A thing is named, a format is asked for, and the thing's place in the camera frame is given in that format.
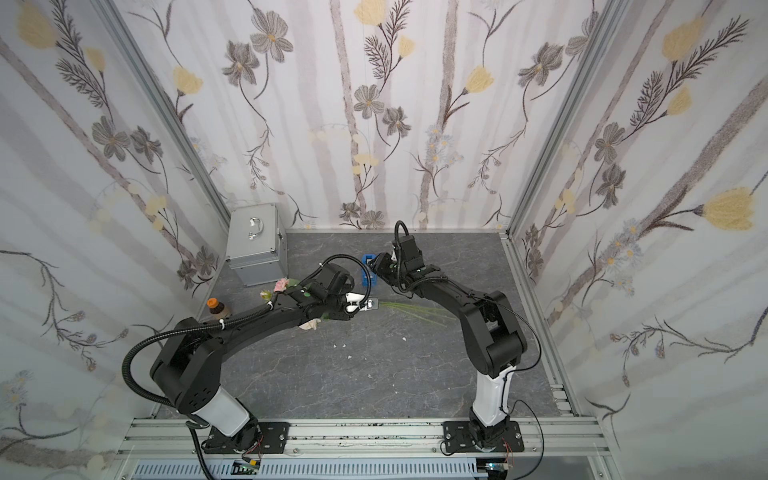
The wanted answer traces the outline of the artificial flower bouquet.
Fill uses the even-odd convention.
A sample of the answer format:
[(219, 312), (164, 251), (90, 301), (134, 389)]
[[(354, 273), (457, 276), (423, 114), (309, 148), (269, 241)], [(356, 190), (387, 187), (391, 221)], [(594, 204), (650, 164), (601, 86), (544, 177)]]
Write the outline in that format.
[(435, 325), (447, 325), (452, 316), (439, 307), (421, 306), (378, 300), (352, 292), (352, 279), (344, 279), (340, 287), (330, 291), (307, 280), (282, 278), (271, 291), (262, 291), (265, 305), (248, 322), (263, 332), (297, 327), (314, 330), (322, 321), (349, 321), (359, 313), (383, 310), (405, 315)]

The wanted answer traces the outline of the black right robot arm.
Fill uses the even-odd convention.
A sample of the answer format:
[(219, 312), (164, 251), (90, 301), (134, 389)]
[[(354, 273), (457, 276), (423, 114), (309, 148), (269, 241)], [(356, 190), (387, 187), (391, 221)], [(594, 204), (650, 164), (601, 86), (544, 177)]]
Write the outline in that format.
[(432, 301), (458, 319), (466, 354), (477, 372), (467, 443), (479, 451), (510, 451), (514, 440), (511, 379), (528, 350), (521, 329), (527, 321), (513, 311), (502, 292), (471, 289), (427, 264), (401, 220), (395, 223), (392, 252), (380, 253), (367, 264), (396, 293)]

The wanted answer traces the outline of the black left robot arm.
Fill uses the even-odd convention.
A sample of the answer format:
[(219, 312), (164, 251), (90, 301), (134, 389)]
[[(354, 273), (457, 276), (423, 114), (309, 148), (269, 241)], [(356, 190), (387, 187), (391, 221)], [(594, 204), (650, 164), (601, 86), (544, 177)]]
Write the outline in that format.
[[(223, 366), (242, 350), (281, 331), (322, 317), (347, 321), (361, 311), (370, 294), (354, 293), (352, 274), (338, 264), (343, 258), (341, 254), (327, 257), (307, 277), (288, 283), (258, 308), (209, 323), (187, 318), (172, 330), (138, 342), (126, 353), (121, 365), (125, 385), (138, 396), (187, 417), (186, 426), (205, 478), (211, 478), (212, 473), (198, 430), (210, 428), (233, 453), (253, 451), (264, 439), (255, 415), (222, 386)], [(138, 354), (155, 343), (162, 349), (150, 377), (159, 393), (142, 387), (132, 372)]]

